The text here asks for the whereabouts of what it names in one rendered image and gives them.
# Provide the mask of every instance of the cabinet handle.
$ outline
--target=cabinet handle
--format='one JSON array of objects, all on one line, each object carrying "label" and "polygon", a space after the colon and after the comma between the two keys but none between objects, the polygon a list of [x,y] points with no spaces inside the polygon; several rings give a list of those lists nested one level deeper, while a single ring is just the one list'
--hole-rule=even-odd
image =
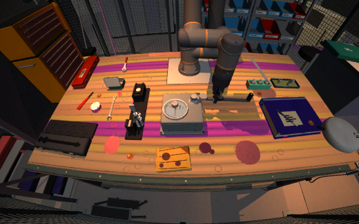
[{"label": "cabinet handle", "polygon": [[20,66],[19,68],[29,68],[29,67],[34,67],[35,65],[36,65],[36,63],[30,64],[30,65],[26,65],[26,66]]}]

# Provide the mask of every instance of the round dial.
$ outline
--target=round dial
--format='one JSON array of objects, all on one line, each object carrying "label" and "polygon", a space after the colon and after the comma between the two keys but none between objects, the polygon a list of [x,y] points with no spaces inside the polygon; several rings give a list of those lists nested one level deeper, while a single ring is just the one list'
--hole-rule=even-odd
[{"label": "round dial", "polygon": [[170,99],[163,105],[163,114],[173,120],[183,118],[187,111],[188,107],[181,99]]}]

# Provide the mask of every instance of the green block with knobs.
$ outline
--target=green block with knobs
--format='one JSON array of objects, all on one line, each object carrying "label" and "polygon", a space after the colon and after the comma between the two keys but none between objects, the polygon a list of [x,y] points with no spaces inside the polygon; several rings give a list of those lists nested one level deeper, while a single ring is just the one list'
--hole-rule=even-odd
[{"label": "green block with knobs", "polygon": [[269,80],[262,80],[260,79],[259,81],[255,80],[255,79],[247,79],[247,83],[246,83],[247,89],[263,89],[263,90],[268,90],[269,88],[271,88],[272,84]]}]

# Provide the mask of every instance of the red pen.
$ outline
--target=red pen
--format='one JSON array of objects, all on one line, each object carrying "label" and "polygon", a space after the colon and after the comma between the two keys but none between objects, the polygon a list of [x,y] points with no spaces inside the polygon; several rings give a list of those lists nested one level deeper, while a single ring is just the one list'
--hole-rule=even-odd
[{"label": "red pen", "polygon": [[92,94],[93,92],[86,99],[84,99],[84,101],[82,101],[82,103],[79,106],[77,106],[77,109],[81,109],[82,106],[84,106],[84,104],[88,101],[88,99],[91,98]]}]

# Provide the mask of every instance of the white paper label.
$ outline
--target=white paper label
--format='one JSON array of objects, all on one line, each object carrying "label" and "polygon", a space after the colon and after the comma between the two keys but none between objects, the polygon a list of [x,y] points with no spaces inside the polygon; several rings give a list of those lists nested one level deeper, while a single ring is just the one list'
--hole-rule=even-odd
[{"label": "white paper label", "polygon": [[248,9],[238,9],[238,13],[248,13]]},{"label": "white paper label", "polygon": [[255,11],[255,14],[266,15],[267,11]]},{"label": "white paper label", "polygon": [[274,35],[265,35],[266,38],[278,38],[279,36],[274,36]]},{"label": "white paper label", "polygon": [[268,15],[271,15],[271,16],[279,16],[280,13],[279,13],[279,12],[269,12]]},{"label": "white paper label", "polygon": [[294,38],[288,37],[288,36],[282,36],[280,39],[288,39],[288,40],[293,40]]},{"label": "white paper label", "polygon": [[86,71],[86,69],[83,69],[83,70],[82,70],[82,72],[81,72],[81,74],[80,74],[79,78],[82,78],[82,76],[84,76],[85,71]]},{"label": "white paper label", "polygon": [[248,36],[249,36],[250,38],[261,38],[261,37],[263,37],[264,35],[248,34]]}]

